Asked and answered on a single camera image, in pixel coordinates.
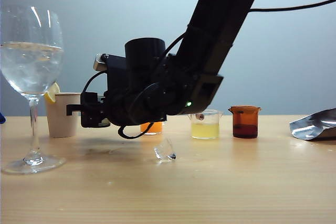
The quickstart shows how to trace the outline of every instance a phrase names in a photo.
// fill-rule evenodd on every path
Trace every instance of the blue object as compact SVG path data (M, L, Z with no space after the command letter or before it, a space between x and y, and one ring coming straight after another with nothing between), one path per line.
M5 117L0 113L0 123L6 122Z

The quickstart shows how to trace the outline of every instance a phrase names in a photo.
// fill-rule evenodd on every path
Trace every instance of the glass base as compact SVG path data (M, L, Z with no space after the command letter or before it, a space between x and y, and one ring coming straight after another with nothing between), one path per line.
M66 159L57 156L43 156L41 157L41 162L38 164L34 163L29 165L24 160L18 160L10 162L1 171L7 174L30 174L30 173L40 173L56 167L59 167L65 163Z

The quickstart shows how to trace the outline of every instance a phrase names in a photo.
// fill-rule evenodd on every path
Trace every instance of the wire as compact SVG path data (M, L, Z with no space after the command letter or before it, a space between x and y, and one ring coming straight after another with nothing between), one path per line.
M157 87L158 87L158 83L155 82L155 83L152 83L150 84L149 86L147 86L144 90L142 90L135 98L134 100L132 101L131 105L129 106L129 116L131 117L132 121L134 121L133 117L132 117L132 112L133 111L133 107L134 105L136 104L136 102L138 101L138 99L148 90L155 90Z
M181 40L183 39L184 35L186 32L182 33L180 36L178 36L167 48L166 50L163 51L163 53L161 54L161 57L164 57L166 54L168 54L168 52Z
M122 136L123 138L126 138L126 139L135 139L139 136L142 136L143 134L147 133L149 131L149 129L153 126L154 123L150 123L148 126L147 126L147 129L144 131L144 132L141 132L141 134L137 135L137 136L127 136L124 134L124 128L126 127L126 125L124 126L121 126L119 129L118 129L118 134L120 136Z
M103 73L107 73L107 71L101 71L101 72L96 73L94 76L92 76L92 77L88 80L88 82L85 84L85 87L83 88L82 93L86 92L88 86L90 85L91 81L93 81L93 79L94 79L95 77L97 77L97 76L99 76L99 75L101 75L101 74L103 74Z
M307 9L307 8L313 8L313 7L318 7L326 4L330 4L336 2L336 0L327 0L315 4L310 4L310 5L300 5L300 6L293 6L293 7L283 7L283 8L252 8L248 12L284 12L288 10L300 10L300 9Z

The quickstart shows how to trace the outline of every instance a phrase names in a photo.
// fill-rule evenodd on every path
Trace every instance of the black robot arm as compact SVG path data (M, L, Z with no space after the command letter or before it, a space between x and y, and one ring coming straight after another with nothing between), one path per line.
M175 55L157 38L127 42L125 58L97 55L95 69L107 73L108 90L101 98L83 92L81 105L68 105L68 114L80 110L83 127L102 127L108 125L105 118L126 126L203 111L223 79L219 69L253 1L198 0Z

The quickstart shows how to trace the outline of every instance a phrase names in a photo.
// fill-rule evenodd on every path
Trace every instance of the small glass beaker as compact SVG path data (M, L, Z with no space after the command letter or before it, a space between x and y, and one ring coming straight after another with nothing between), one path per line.
M250 105L231 106L233 114L233 136L239 138L256 138L258 136L258 113L260 107Z
M219 137L219 119L223 113L217 110L204 110L189 114L191 136L197 139L214 139Z
M140 125L141 133L144 132L150 123ZM145 135L156 135L162 132L162 122L155 122L152 127L145 133Z

